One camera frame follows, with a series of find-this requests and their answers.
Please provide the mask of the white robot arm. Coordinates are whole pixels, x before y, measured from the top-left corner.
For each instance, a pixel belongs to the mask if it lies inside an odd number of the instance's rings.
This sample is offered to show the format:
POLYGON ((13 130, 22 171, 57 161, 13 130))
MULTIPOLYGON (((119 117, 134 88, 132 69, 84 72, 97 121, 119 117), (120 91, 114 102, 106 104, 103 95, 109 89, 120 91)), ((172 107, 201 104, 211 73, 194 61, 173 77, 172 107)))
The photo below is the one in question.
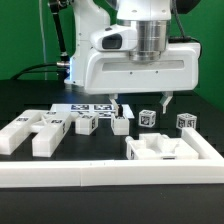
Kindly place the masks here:
POLYGON ((201 46, 172 37, 172 16, 187 14, 201 0, 105 0, 117 11, 116 23, 93 0, 70 0, 76 51, 65 83, 87 94, 161 92, 167 105, 175 91, 198 84, 201 46))

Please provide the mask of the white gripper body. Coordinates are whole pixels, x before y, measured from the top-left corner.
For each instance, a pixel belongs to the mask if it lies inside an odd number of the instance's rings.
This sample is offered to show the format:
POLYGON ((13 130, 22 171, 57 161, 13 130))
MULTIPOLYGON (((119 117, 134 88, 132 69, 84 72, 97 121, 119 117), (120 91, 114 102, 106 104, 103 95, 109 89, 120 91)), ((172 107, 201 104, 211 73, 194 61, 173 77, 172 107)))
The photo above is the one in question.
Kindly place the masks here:
POLYGON ((84 88, 88 94, 192 90, 198 84, 199 43, 169 44, 155 62, 137 63, 126 52, 90 51, 84 88))

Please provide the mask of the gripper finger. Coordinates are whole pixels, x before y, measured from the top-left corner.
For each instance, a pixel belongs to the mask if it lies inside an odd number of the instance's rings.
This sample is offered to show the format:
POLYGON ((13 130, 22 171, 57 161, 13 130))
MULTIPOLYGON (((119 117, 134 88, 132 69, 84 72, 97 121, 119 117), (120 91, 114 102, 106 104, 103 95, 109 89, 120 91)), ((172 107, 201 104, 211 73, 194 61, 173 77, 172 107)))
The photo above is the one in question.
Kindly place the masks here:
POLYGON ((115 116, 121 117, 121 115, 120 115, 120 106, 116 102, 117 98, 118 98, 118 94, 109 94, 109 100, 110 100, 110 102, 113 105, 114 110, 115 110, 115 116))
POLYGON ((167 111, 167 106, 169 102, 173 98, 173 92, 172 91, 166 91, 162 93, 162 98, 160 100, 160 104, 162 105, 162 112, 166 113, 167 111))

